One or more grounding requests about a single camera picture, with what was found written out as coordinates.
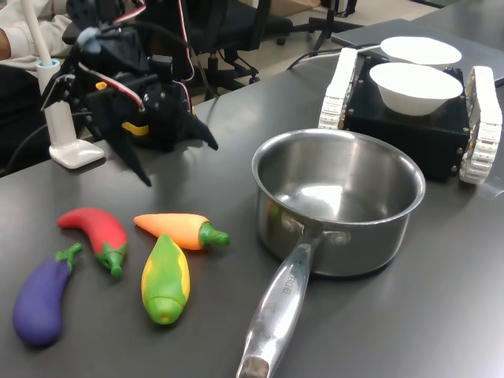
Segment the white sleeve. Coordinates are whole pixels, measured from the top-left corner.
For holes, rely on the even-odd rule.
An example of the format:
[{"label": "white sleeve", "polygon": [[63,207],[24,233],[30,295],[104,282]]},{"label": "white sleeve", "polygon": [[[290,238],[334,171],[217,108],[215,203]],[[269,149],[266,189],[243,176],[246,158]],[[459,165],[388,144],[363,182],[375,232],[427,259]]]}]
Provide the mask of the white sleeve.
[{"label": "white sleeve", "polygon": [[[31,0],[37,17],[50,12],[53,0]],[[46,42],[49,54],[54,57],[65,56],[69,46],[61,39],[65,29],[72,21],[62,15],[57,15],[52,20],[40,21],[40,30]],[[10,43],[11,58],[38,56],[32,34],[24,19],[23,8],[20,0],[12,0],[0,11],[0,28],[6,33]]]},{"label": "white sleeve", "polygon": [[[39,23],[51,57],[61,57],[68,53],[69,46],[63,43],[62,36],[71,23],[72,21],[65,16],[55,16],[51,22],[42,21]],[[26,57],[27,55],[38,56],[26,22],[18,22],[2,29],[10,43],[11,58]]]}]

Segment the toy orange carrot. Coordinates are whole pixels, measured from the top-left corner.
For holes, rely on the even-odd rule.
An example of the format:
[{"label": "toy orange carrot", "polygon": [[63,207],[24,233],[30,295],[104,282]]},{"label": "toy orange carrot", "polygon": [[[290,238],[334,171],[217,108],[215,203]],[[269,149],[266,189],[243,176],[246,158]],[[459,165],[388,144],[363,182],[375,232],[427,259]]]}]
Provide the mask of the toy orange carrot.
[{"label": "toy orange carrot", "polygon": [[135,218],[135,224],[152,235],[168,235],[187,250],[208,246],[227,246],[229,235],[213,228],[208,219],[195,214],[146,214]]}]

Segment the saucepan rim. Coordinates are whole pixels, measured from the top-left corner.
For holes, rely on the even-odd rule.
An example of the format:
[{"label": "saucepan rim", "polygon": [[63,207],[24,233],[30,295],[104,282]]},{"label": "saucepan rim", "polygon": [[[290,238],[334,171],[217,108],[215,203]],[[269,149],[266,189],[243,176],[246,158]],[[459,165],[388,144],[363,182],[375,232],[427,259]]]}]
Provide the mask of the saucepan rim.
[{"label": "saucepan rim", "polygon": [[[392,217],[384,218],[384,219],[379,219],[379,220],[369,220],[366,222],[345,222],[345,221],[335,221],[335,220],[329,220],[325,218],[319,218],[319,217],[311,217],[308,215],[305,215],[304,213],[300,213],[299,211],[293,209],[292,207],[286,205],[284,202],[281,202],[278,198],[276,198],[274,195],[272,195],[262,184],[261,178],[259,177],[259,171],[258,171],[258,166],[259,162],[261,161],[262,157],[264,154],[272,148],[272,146],[275,146],[278,144],[280,141],[290,138],[293,135],[301,135],[301,134],[326,134],[326,135],[337,135],[343,138],[360,138],[367,140],[371,143],[375,143],[377,145],[383,146],[390,151],[396,153],[406,164],[411,166],[411,170],[413,173],[413,177],[416,178],[417,184],[418,184],[418,190],[417,190],[417,196],[414,199],[414,201],[402,212],[397,213],[393,215]],[[379,140],[377,138],[373,138],[372,136],[360,134],[357,132],[346,132],[343,130],[329,130],[329,129],[324,129],[324,128],[307,128],[303,130],[297,130],[293,132],[285,132],[283,134],[274,136],[273,138],[269,139],[268,141],[264,142],[255,152],[254,157],[252,157],[252,173],[254,174],[255,182],[257,185],[261,188],[261,190],[268,195],[268,197],[274,201],[277,205],[288,209],[290,212],[293,214],[299,215],[300,217],[304,217],[306,219],[312,220],[312,221],[319,221],[323,223],[329,223],[329,224],[347,224],[347,225],[369,225],[369,224],[382,224],[382,223],[387,223],[390,221],[393,221],[395,219],[398,219],[400,217],[404,217],[406,214],[411,213],[422,201],[425,195],[425,178],[424,174],[418,168],[418,165],[409,157],[406,155],[404,152],[402,152],[400,149],[392,146],[389,143],[384,142],[383,140]]]}]

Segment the purple eggplant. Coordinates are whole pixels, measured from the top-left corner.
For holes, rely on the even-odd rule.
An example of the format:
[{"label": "purple eggplant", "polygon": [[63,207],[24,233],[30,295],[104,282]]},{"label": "purple eggplant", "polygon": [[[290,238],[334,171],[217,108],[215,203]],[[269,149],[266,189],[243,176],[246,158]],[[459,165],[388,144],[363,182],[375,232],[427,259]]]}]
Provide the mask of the purple eggplant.
[{"label": "purple eggplant", "polygon": [[59,250],[24,283],[14,306],[13,323],[17,335],[26,343],[40,347],[53,343],[60,335],[61,296],[80,250],[80,244]]}]

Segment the stainless steel saucepan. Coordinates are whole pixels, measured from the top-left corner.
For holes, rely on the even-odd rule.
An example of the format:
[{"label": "stainless steel saucepan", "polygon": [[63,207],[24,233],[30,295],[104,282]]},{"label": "stainless steel saucepan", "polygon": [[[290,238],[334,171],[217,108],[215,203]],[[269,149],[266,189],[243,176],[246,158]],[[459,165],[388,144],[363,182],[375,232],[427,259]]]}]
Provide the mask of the stainless steel saucepan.
[{"label": "stainless steel saucepan", "polygon": [[259,238],[284,260],[254,314],[237,377],[269,378],[294,331],[310,271],[348,277],[384,267],[424,197],[425,179],[385,142],[323,129],[270,139],[252,170]]}]

